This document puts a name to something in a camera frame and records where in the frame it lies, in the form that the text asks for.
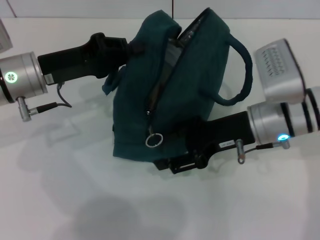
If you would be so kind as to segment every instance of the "cable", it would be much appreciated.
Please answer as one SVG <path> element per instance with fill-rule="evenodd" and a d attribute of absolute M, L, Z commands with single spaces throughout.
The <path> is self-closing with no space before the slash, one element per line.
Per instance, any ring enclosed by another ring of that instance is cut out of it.
<path fill-rule="evenodd" d="M 272 142 L 270 142 L 270 143 L 266 143 L 266 144 L 262 144 L 262 145 L 257 145 L 255 148 L 257 150 L 273 149 L 274 148 L 274 144 Z"/>
<path fill-rule="evenodd" d="M 244 153 L 247 154 L 247 153 L 250 153 L 250 152 L 252 152 L 252 151 L 254 151 L 254 150 L 257 150 L 257 148 L 256 148 L 256 147 L 255 147 L 255 148 L 251 148 L 251 149 L 245 151 Z"/>
<path fill-rule="evenodd" d="M 57 105 L 67 107 L 67 108 L 72 108 L 71 104 L 68 103 L 61 95 L 60 89 L 62 88 L 63 84 L 65 84 L 65 82 L 58 83 L 56 86 L 56 92 L 58 93 L 58 96 L 60 97 L 60 99 L 64 102 L 64 103 L 58 103 Z"/>

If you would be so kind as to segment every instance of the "metal ring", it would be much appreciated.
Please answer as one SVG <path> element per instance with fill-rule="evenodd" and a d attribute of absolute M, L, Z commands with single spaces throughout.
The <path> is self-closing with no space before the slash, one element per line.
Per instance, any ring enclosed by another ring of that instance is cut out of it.
<path fill-rule="evenodd" d="M 243 159 L 238 158 L 238 163 L 241 164 L 241 165 L 244 164 L 245 161 L 246 161 L 246 160 L 243 160 Z"/>
<path fill-rule="evenodd" d="M 155 145 L 149 145 L 149 140 L 150 140 L 150 138 L 152 138 L 152 137 L 154 137 L 154 136 L 160 136 L 160 141 L 157 143 L 157 144 L 155 144 Z M 146 138 L 146 140 L 145 140 L 145 145 L 148 147 L 148 148 L 151 148 L 151 149 L 153 149 L 153 148 L 156 148 L 156 147 L 158 147 L 159 145 L 161 145 L 162 144 L 162 142 L 164 141 L 164 136 L 162 135 L 162 134 L 160 134 L 160 133 L 153 133 L 153 134 L 151 134 L 151 135 L 149 135 L 147 138 Z"/>

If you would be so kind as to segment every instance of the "black bracket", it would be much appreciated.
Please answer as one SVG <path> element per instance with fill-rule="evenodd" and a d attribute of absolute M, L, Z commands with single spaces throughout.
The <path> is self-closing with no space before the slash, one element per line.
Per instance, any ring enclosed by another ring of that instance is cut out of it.
<path fill-rule="evenodd" d="M 203 154 L 185 154 L 154 161 L 158 170 L 170 169 L 173 174 L 189 171 L 191 169 L 204 169 L 208 166 L 209 160 Z"/>

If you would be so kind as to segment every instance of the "bag strap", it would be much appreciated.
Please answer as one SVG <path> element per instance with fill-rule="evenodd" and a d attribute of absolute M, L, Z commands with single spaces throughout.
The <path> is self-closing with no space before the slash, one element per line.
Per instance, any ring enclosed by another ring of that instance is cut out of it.
<path fill-rule="evenodd" d="M 126 66 L 123 66 L 118 71 L 117 69 L 112 70 L 108 77 L 106 78 L 104 85 L 102 86 L 102 90 L 105 95 L 109 95 L 109 93 L 113 92 L 119 85 L 122 76 L 126 71 Z"/>
<path fill-rule="evenodd" d="M 229 37 L 227 38 L 226 43 L 229 44 L 231 47 L 233 47 L 233 49 L 240 54 L 240 56 L 242 57 L 245 63 L 244 84 L 240 93 L 236 95 L 234 98 L 227 100 L 222 98 L 219 94 L 217 94 L 213 100 L 222 106 L 232 106 L 238 102 L 243 101 L 250 94 L 252 82 L 253 82 L 253 63 L 252 63 L 250 53 L 248 52 L 246 47 L 237 39 L 235 39 L 234 36 L 229 34 Z"/>

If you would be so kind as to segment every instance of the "black cable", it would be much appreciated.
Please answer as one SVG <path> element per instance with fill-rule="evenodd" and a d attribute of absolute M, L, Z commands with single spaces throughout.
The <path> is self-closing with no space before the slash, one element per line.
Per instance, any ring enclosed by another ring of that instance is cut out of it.
<path fill-rule="evenodd" d="M 67 108 L 72 108 L 71 104 L 68 103 L 63 96 L 61 95 L 60 89 L 62 88 L 63 84 L 65 84 L 64 82 L 62 83 L 58 83 L 56 85 L 56 92 L 58 93 L 58 96 L 60 97 L 60 99 L 64 102 L 64 103 L 58 103 L 58 106 L 63 106 L 63 107 L 67 107 Z"/>
<path fill-rule="evenodd" d="M 257 150 L 257 148 L 256 148 L 256 147 L 255 147 L 255 148 L 251 148 L 251 149 L 245 151 L 244 153 L 247 154 L 247 153 L 250 153 L 250 152 L 252 152 L 252 151 L 254 151 L 254 150 Z"/>
<path fill-rule="evenodd" d="M 71 106 L 69 106 L 67 104 L 64 104 L 64 103 L 52 102 L 52 103 L 49 103 L 49 104 L 37 106 L 36 107 L 36 111 L 37 111 L 38 114 L 41 114 L 41 113 L 46 112 L 48 110 L 54 109 L 54 108 L 56 108 L 58 106 L 64 106 L 64 107 L 71 108 Z"/>
<path fill-rule="evenodd" d="M 262 145 L 257 145 L 254 148 L 251 148 L 251 149 L 249 149 L 247 151 L 244 151 L 244 154 L 250 153 L 250 152 L 252 152 L 254 150 L 273 149 L 273 148 L 274 148 L 274 145 L 273 145 L 272 142 L 271 143 L 266 143 L 266 144 L 262 144 Z M 245 160 L 238 158 L 238 163 L 242 165 L 242 164 L 245 163 Z"/>

